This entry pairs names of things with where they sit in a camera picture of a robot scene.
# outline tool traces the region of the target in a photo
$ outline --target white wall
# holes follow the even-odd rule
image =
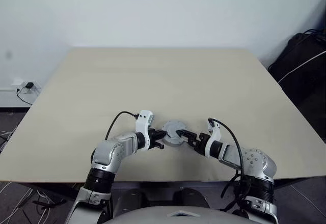
[[[0,0],[0,89],[15,77],[43,86],[74,45],[244,47],[267,66],[289,37],[317,25],[325,3]],[[0,106],[23,106],[9,93],[0,92]]]

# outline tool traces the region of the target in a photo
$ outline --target gray floor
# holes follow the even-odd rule
[[[23,118],[24,113],[0,113],[0,130],[11,131]],[[192,187],[200,191],[207,199],[211,208],[219,209],[225,207],[229,203],[233,194],[229,190],[224,199],[220,199],[221,191],[225,183],[200,183],[200,182],[185,182],[183,187]],[[0,183],[0,190],[6,183]],[[115,183],[113,185],[114,203],[124,191],[134,187],[136,184],[131,183]],[[170,199],[175,190],[178,190],[180,183],[175,184],[172,189],[157,191],[155,188],[146,188],[146,194],[150,200],[154,199]],[[299,183],[293,184],[293,187],[303,193],[315,206],[317,206],[324,214],[326,214],[326,178],[316,177]],[[317,224],[326,223],[326,219],[308,202],[300,193],[292,186],[286,186],[275,191],[275,203],[278,207],[278,218],[280,224]],[[20,198],[28,190],[27,187],[12,183],[0,194],[0,222],[11,214],[15,205]],[[40,215],[36,212],[36,205],[32,203],[37,200],[38,195],[35,194],[23,210],[28,215],[32,224],[37,224]],[[72,202],[67,202],[64,205],[58,206],[51,210],[47,224],[64,223],[65,217],[72,205]],[[24,216],[22,210],[18,210],[11,218],[10,223],[29,223]]]

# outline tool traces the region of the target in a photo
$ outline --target black bag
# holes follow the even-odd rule
[[[268,71],[279,82],[288,72],[326,50],[325,34],[309,30],[293,36]],[[326,53],[302,65],[279,85],[319,136],[326,139]]]

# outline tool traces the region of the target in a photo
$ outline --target gray disc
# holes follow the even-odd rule
[[[166,131],[168,133],[163,138],[164,143],[173,147],[177,147],[183,144],[184,140],[179,137],[179,135],[176,133],[177,130],[182,129],[187,130],[187,127],[181,121],[170,120],[166,122],[162,128],[163,131]]]

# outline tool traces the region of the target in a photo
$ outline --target beige table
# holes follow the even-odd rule
[[[242,49],[75,48],[0,155],[0,180],[84,182],[90,155],[121,110],[154,112],[207,133],[226,123],[242,147],[277,164],[276,178],[326,175],[326,146],[259,61]],[[122,116],[112,135],[134,130]],[[233,143],[222,130],[222,141]],[[117,181],[219,181],[234,170],[187,144],[126,158]]]

